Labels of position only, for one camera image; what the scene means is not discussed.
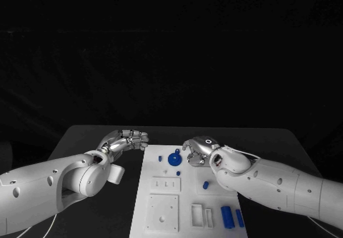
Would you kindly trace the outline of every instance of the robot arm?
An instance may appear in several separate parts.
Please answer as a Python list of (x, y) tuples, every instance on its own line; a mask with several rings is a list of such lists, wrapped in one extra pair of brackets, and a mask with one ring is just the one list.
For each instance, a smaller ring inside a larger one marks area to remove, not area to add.
[(342, 183), (226, 145), (219, 146), (208, 136), (188, 140), (183, 150), (188, 146), (190, 165), (203, 166), (209, 160), (216, 181), (226, 190), (237, 191), (271, 209), (313, 217), (343, 230)]
[(144, 150), (147, 133), (111, 132), (98, 149), (0, 175), (0, 236), (32, 227), (97, 195), (105, 181), (120, 184), (124, 168), (111, 164), (130, 149)]

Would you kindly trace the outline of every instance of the blue object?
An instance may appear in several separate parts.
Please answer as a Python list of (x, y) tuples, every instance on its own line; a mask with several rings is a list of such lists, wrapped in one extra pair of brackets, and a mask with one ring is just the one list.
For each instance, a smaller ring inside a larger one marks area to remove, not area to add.
[(182, 158), (180, 158), (180, 150), (176, 149), (175, 153), (169, 155), (169, 164), (172, 166), (177, 166), (182, 163)]
[(202, 188), (203, 188), (203, 189), (208, 189), (208, 187), (209, 187), (209, 182), (205, 181)]
[(237, 215), (238, 215), (239, 227), (245, 227), (244, 218), (242, 218), (242, 214), (241, 214), (241, 210), (239, 209), (237, 209)]
[(225, 206), (221, 209), (222, 209), (222, 216), (224, 216), (224, 226), (226, 229), (232, 229), (235, 228), (235, 222), (234, 222), (231, 207)]

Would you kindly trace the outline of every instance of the table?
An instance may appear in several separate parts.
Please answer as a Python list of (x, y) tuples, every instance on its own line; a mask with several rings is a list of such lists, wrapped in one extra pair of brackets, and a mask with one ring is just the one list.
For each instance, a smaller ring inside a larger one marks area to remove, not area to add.
[[(192, 137), (208, 135), (232, 148), (322, 177), (301, 144), (287, 129), (75, 125), (68, 129), (49, 160), (95, 149), (104, 136), (117, 129), (147, 132), (149, 143), (159, 145), (182, 145)], [(97, 196), (75, 203), (58, 214), (46, 238), (130, 236), (143, 153), (140, 150), (124, 152), (115, 161), (126, 169), (120, 185), (107, 182)], [(239, 204), (249, 238), (332, 237), (306, 216), (275, 211), (241, 195)], [(33, 237), (33, 233), (35, 237), (43, 237), (52, 220), (53, 217), (33, 226), (26, 237)]]

